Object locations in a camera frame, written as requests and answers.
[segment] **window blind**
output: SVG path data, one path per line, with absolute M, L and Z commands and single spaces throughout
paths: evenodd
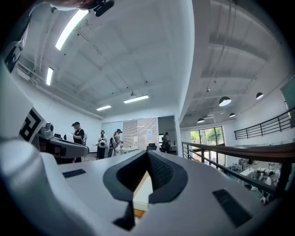
M 123 121 L 123 147 L 124 148 L 138 148 L 137 140 L 137 126 L 138 120 Z
M 152 137 L 148 137 L 147 131 L 152 130 Z M 138 119 L 138 149 L 146 150 L 149 143 L 155 143 L 159 151 L 158 119 L 156 117 Z

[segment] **railing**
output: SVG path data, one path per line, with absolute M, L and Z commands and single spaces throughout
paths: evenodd
M 195 147 L 197 149 L 189 149 L 189 146 Z M 284 193 L 291 171 L 291 164 L 295 162 L 295 143 L 266 147 L 236 148 L 220 145 L 209 146 L 182 142 L 182 148 L 183 158 L 190 160 L 195 159 L 191 155 L 194 153 L 201 158 L 202 163 L 204 163 L 206 160 L 209 162 L 209 165 L 214 165 L 217 169 L 221 169 L 224 173 L 231 174 L 238 179 L 241 179 L 242 181 L 257 187 L 258 189 L 274 195 L 275 197 L 281 196 Z M 209 151 L 209 158 L 205 157 L 205 151 Z M 211 160 L 211 151 L 216 152 L 216 162 Z M 233 171 L 223 165 L 218 164 L 219 153 L 243 159 L 282 163 L 280 177 L 276 187 L 267 185 L 259 180 L 249 178 L 237 171 Z
M 295 126 L 295 107 L 283 114 L 257 125 L 234 131 L 236 140 L 263 136 Z

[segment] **black shirt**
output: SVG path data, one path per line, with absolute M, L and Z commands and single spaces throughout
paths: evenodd
M 76 135 L 76 136 L 82 136 L 82 139 L 83 139 L 84 138 L 84 130 L 82 130 L 82 129 L 76 130 L 74 135 Z M 74 143 L 82 144 L 82 139 L 76 139 L 74 137 Z

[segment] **fluorescent light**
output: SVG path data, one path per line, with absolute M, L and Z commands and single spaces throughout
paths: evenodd
M 52 77 L 53 69 L 51 67 L 48 68 L 46 84 L 50 85 L 51 77 Z
M 146 98 L 148 98 L 148 96 L 144 95 L 144 96 L 141 96 L 141 97 L 138 97 L 138 98 L 132 98 L 132 99 L 126 100 L 126 101 L 124 101 L 124 103 L 130 103 L 130 102 L 134 102 L 134 101 L 139 101 L 139 100 L 146 99 Z
M 73 18 L 69 21 L 69 23 L 66 25 L 64 31 L 61 33 L 59 39 L 57 40 L 57 43 L 55 47 L 58 50 L 61 50 L 61 47 L 65 43 L 66 39 L 69 37 L 72 30 L 75 28 L 75 26 L 87 15 L 88 11 L 77 11 L 77 13 L 73 16 Z
M 101 111 L 101 110 L 105 110 L 105 109 L 108 109 L 108 108 L 111 108 L 112 106 L 110 105 L 107 105 L 107 106 L 103 106 L 101 108 L 97 108 L 97 111 Z

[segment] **wooden floor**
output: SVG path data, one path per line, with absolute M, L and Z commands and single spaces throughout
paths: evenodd
M 137 218 L 142 218 L 145 213 L 145 211 L 134 209 L 134 216 Z

